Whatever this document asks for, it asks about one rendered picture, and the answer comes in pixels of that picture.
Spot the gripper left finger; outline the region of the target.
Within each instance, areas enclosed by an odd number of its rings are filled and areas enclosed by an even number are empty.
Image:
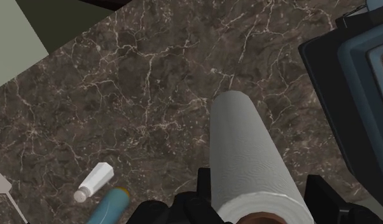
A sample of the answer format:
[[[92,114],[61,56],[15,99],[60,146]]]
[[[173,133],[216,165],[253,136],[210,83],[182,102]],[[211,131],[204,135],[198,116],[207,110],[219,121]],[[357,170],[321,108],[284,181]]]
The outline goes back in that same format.
[[[223,221],[211,206],[211,171],[198,170],[194,192],[175,195],[173,203],[147,200],[136,208],[127,224],[232,224]]]

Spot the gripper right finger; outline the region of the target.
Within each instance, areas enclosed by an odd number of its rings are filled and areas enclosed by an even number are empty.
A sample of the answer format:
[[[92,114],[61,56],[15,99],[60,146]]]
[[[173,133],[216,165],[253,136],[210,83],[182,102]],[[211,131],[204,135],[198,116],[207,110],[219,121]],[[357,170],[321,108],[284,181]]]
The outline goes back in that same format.
[[[367,207],[346,202],[320,175],[307,176],[304,201],[316,224],[383,224]]]

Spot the light blue cylinder bottle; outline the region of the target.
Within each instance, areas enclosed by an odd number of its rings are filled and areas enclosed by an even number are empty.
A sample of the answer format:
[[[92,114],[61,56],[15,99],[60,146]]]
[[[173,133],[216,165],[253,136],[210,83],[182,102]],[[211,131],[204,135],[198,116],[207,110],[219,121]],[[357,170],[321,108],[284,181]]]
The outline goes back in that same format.
[[[112,188],[98,203],[86,224],[117,224],[130,204],[130,195],[125,188]]]

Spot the white paper towel roll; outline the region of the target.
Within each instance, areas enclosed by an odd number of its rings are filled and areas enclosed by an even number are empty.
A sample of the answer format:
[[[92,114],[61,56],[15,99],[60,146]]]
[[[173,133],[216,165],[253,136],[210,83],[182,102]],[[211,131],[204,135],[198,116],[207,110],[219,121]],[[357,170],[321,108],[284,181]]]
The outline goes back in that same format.
[[[285,224],[315,224],[251,99],[240,91],[215,98],[210,114],[211,204],[224,221],[253,213]]]

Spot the white salt shaker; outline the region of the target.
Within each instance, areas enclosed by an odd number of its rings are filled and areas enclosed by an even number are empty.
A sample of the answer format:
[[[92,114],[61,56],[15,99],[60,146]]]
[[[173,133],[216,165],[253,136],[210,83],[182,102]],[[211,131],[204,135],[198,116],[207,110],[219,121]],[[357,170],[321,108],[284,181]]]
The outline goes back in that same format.
[[[89,197],[100,190],[113,176],[113,167],[107,162],[99,162],[75,191],[74,200],[79,203],[85,202]]]

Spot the black and blue microwave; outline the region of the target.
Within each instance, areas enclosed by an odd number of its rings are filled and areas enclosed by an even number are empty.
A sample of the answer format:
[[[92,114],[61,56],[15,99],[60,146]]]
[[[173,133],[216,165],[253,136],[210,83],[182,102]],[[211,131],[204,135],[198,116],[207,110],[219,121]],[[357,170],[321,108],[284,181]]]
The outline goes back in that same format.
[[[351,174],[383,207],[383,0],[298,47]]]

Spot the grey spatula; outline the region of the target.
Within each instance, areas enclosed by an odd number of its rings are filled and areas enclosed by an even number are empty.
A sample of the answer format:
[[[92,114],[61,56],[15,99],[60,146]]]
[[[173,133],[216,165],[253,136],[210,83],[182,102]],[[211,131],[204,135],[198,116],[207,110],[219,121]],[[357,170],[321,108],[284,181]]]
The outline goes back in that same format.
[[[30,224],[27,221],[24,214],[21,212],[19,206],[17,205],[17,203],[15,202],[13,197],[11,196],[11,193],[10,193],[11,188],[12,188],[11,183],[0,173],[0,194],[5,194],[7,196],[7,198],[9,198],[10,202],[12,203],[12,205],[14,206],[14,208],[16,209],[18,214],[20,215],[23,222],[25,224]]]

